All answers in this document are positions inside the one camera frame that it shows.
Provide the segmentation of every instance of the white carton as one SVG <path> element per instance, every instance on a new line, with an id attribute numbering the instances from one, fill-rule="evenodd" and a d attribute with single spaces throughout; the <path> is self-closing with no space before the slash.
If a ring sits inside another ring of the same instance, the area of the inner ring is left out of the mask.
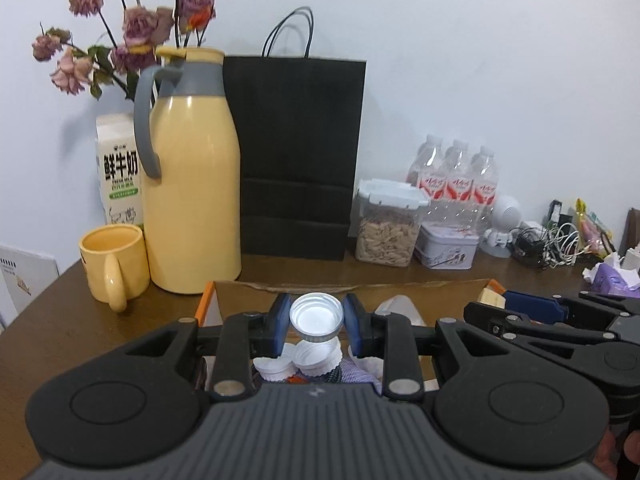
<path id="1" fill-rule="evenodd" d="M 99 116 L 96 128 L 96 162 L 106 223 L 142 227 L 142 168 L 133 133 L 133 114 Z"/>

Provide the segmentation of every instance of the wooden table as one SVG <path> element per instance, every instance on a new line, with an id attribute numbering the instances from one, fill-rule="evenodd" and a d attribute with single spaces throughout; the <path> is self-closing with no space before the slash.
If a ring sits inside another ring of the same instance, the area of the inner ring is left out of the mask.
<path id="1" fill-rule="evenodd" d="M 542 296 L 575 294 L 582 268 L 531 270 L 514 260 L 478 253 L 471 270 L 407 269 L 270 256 L 242 258 L 240 280 L 252 283 L 359 285 L 495 278 L 505 287 Z M 131 301 L 124 314 L 92 298 L 76 263 L 0 336 L 0 478 L 20 479 L 39 463 L 24 425 L 24 408 L 38 386 L 59 373 L 196 311 L 199 296 L 169 294 L 155 285 Z"/>

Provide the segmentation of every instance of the gray handle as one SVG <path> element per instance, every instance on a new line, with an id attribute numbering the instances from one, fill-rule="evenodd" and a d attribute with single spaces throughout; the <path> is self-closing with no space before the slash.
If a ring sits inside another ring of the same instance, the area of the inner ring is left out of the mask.
<path id="1" fill-rule="evenodd" d="M 173 66 L 150 66 L 140 74 L 140 81 L 136 88 L 133 106 L 133 130 L 136 136 L 138 157 L 146 176 L 160 178 L 160 158 L 151 144 L 151 130 L 149 127 L 149 105 L 154 82 L 161 79 L 171 79 L 177 82 L 182 76 L 182 70 Z"/>

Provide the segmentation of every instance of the silver bolt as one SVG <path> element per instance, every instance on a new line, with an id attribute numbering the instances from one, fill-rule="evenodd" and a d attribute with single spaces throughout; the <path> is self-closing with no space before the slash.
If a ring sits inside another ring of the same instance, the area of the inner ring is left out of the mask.
<path id="1" fill-rule="evenodd" d="M 244 384 L 240 381 L 220 381 L 213 386 L 213 391 L 223 397 L 236 397 L 244 393 Z"/>
<path id="2" fill-rule="evenodd" d="M 389 383 L 389 389 L 396 395 L 413 395 L 420 391 L 420 383 L 413 379 L 396 379 Z"/>

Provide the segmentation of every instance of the mug handle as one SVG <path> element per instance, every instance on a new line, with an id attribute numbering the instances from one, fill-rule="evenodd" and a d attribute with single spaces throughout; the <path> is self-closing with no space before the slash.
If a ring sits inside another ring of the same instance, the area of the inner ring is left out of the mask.
<path id="1" fill-rule="evenodd" d="M 111 310 L 123 312 L 127 307 L 127 295 L 124 292 L 120 264 L 113 253 L 107 254 L 104 259 L 104 288 L 107 291 Z"/>
<path id="2" fill-rule="evenodd" d="M 149 106 L 156 80 L 169 79 L 174 84 L 180 81 L 182 70 L 172 66 L 150 66 L 140 75 L 136 88 L 133 106 L 133 130 L 140 163 L 149 178 L 160 178 L 160 158 L 151 145 L 151 129 L 149 125 Z"/>

